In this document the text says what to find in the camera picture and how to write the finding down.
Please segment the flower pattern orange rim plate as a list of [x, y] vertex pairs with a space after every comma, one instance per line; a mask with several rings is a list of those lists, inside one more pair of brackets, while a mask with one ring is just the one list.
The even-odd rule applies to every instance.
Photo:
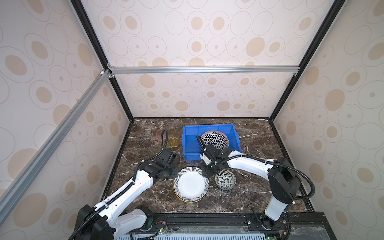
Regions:
[[208, 131], [204, 133], [201, 138], [205, 145], [211, 144], [220, 151], [225, 148], [228, 148], [230, 145], [228, 137], [219, 131]]

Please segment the striped rim white plate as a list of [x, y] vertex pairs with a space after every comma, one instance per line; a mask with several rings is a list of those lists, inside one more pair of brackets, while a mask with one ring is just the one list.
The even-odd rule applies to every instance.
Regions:
[[186, 203], [196, 203], [204, 198], [209, 189], [209, 179], [203, 176], [202, 169], [186, 167], [178, 172], [174, 180], [176, 196]]

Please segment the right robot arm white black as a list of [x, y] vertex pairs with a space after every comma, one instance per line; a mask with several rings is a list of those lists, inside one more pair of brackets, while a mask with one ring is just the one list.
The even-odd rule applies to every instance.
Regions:
[[204, 144], [201, 136], [197, 141], [202, 148], [200, 158], [205, 162], [203, 175], [210, 178], [222, 169], [229, 167], [258, 175], [269, 181], [272, 196], [261, 216], [255, 215], [257, 221], [267, 231], [271, 231], [283, 213], [298, 200], [310, 199], [316, 192], [313, 181], [303, 172], [279, 157], [275, 160], [257, 158], [242, 154], [234, 149], [219, 150], [212, 144]]

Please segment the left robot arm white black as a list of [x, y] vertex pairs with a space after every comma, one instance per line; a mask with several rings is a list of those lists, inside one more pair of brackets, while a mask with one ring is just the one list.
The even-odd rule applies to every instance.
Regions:
[[149, 215], [143, 210], [136, 209], [124, 216], [121, 214], [156, 182], [177, 177], [180, 156], [166, 148], [168, 138], [169, 131], [163, 129], [159, 153], [140, 161], [133, 177], [105, 200], [93, 207], [85, 205], [79, 210], [74, 232], [69, 237], [71, 240], [114, 240], [144, 226]]

